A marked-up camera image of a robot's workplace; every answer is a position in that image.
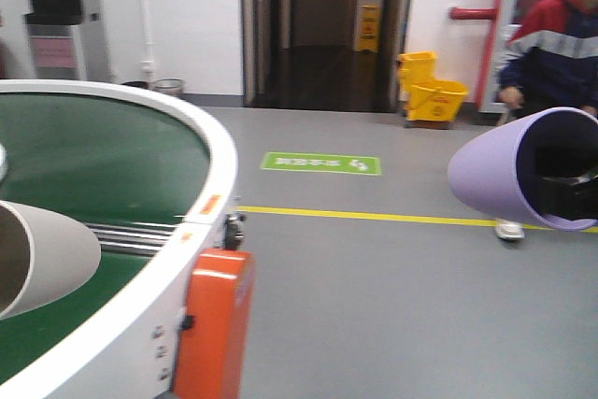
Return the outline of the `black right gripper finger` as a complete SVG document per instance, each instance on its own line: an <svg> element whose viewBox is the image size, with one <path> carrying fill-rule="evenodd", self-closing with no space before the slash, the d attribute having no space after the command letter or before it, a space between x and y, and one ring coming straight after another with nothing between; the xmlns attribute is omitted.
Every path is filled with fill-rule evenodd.
<svg viewBox="0 0 598 399"><path fill-rule="evenodd" d="M538 206L569 221L597 219L597 149L540 147L534 155Z"/></svg>

